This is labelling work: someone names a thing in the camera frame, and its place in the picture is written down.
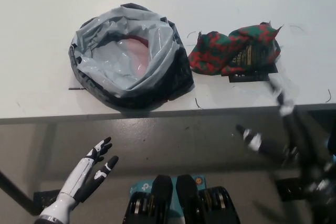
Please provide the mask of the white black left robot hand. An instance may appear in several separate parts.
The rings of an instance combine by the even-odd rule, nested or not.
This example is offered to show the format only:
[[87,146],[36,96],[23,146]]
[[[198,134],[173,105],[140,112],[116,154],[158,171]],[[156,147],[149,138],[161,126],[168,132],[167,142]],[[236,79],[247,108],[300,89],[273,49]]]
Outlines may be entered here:
[[107,137],[95,145],[72,170],[60,190],[56,200],[46,207],[35,223],[70,223],[70,214],[79,203],[87,200],[107,178],[119,160],[111,157],[92,178],[90,172],[96,163],[103,161],[104,154],[112,147],[111,138]]

